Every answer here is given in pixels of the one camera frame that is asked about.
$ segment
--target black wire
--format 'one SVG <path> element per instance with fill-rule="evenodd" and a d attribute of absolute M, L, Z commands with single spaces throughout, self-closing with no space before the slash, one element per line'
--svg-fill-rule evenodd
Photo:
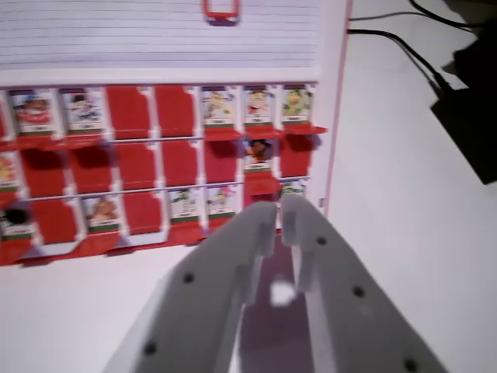
<path fill-rule="evenodd" d="M 463 22 L 451 21 L 450 19 L 440 17 L 437 14 L 435 14 L 433 12 L 430 12 L 428 9 L 423 8 L 415 0 L 408 0 L 408 1 L 411 3 L 412 6 L 414 6 L 421 13 L 424 13 L 428 17 L 430 17 L 432 19 L 435 19 L 436 21 L 439 21 L 441 23 L 445 23 L 446 25 L 449 25 L 449 26 L 453 26 L 453 27 L 469 27 L 470 29 L 474 29 L 474 28 L 478 28 L 478 27 L 483 27 L 485 25 L 485 22 L 482 22 L 482 23 L 463 23 Z"/>
<path fill-rule="evenodd" d="M 434 19 L 432 16 L 428 16 L 425 13 L 420 13 L 420 12 L 393 12 L 393 13 L 386 13 L 386 14 L 380 14 L 377 16 L 369 16 L 369 17 L 353 17 L 349 18 L 349 21 L 372 21 L 374 19 L 383 19 L 383 18 L 389 18 L 389 17 L 395 17 L 395 16 L 421 16 L 421 17 L 426 17 L 429 19 L 432 19 L 434 21 L 438 21 L 438 19 Z M 471 31 L 468 29 L 465 29 L 461 26 L 454 26 L 454 25 L 449 25 L 452 27 L 455 27 L 456 29 L 466 31 L 467 33 L 470 33 Z"/>
<path fill-rule="evenodd" d="M 435 70 L 435 68 L 432 65 L 429 64 L 427 60 L 425 60 L 418 52 L 412 49 L 411 46 L 409 46 L 409 44 L 407 44 L 405 41 L 403 41 L 402 38 L 395 35 L 394 33 L 389 33 L 387 31 L 380 31 L 380 30 L 363 30 L 363 29 L 349 29 L 347 30 L 347 33 L 349 35 L 357 35 L 357 34 L 378 35 L 396 41 L 398 44 L 402 45 L 402 47 L 406 51 L 408 51 L 416 60 L 418 60 L 421 64 L 423 64 L 433 74 L 433 78 L 435 79 L 440 89 L 442 89 L 442 91 L 449 92 L 452 90 L 449 83 L 442 77 L 442 75 L 437 70 Z"/>

